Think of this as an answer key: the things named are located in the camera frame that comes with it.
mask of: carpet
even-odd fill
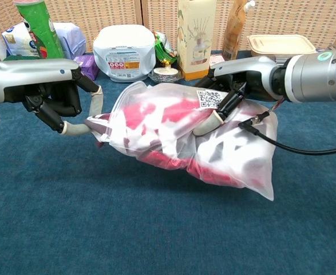
[[[104,112],[128,85],[96,83]],[[336,103],[276,113],[280,142],[336,147]],[[277,148],[271,202],[60,136],[22,104],[0,118],[0,274],[336,274],[336,155]]]

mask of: plastic bag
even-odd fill
[[[238,127],[267,110],[243,101],[218,129],[197,137],[192,132],[226,93],[179,84],[143,82],[127,87],[111,113],[92,116],[85,124],[100,144],[109,143],[122,154],[167,170],[185,169],[209,184],[252,189],[269,200],[275,146]],[[276,139],[276,115],[256,127]]]

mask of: green can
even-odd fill
[[[28,29],[41,59],[65,58],[61,42],[44,0],[13,1]]]

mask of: woven panel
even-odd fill
[[[86,50],[93,50],[93,41],[100,30],[110,25],[142,24],[140,0],[46,0],[54,22],[72,22],[86,37]]]
[[[177,0],[142,0],[144,24],[165,32],[176,48]],[[233,1],[217,0],[213,50],[221,50],[227,17]],[[336,1],[257,0],[249,12],[240,49],[249,49],[251,34],[301,34],[315,47],[325,48],[336,39]]]
[[[110,25],[142,24],[140,0],[45,0],[53,22],[72,22],[85,34],[86,50],[93,50],[99,31]],[[0,0],[0,35],[21,22],[12,0]]]
[[[13,1],[0,0],[0,35],[19,21],[21,21],[21,17],[13,5]]]

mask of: white lid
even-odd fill
[[[255,1],[251,0],[244,5],[244,11],[247,13],[249,10],[253,9],[254,7],[255,7]]]
[[[94,41],[96,48],[142,48],[155,43],[154,34],[142,25],[113,25],[103,28]]]
[[[15,5],[29,5],[44,2],[44,0],[13,0]]]
[[[317,52],[314,45],[298,34],[248,36],[253,51],[259,54],[308,54]]]

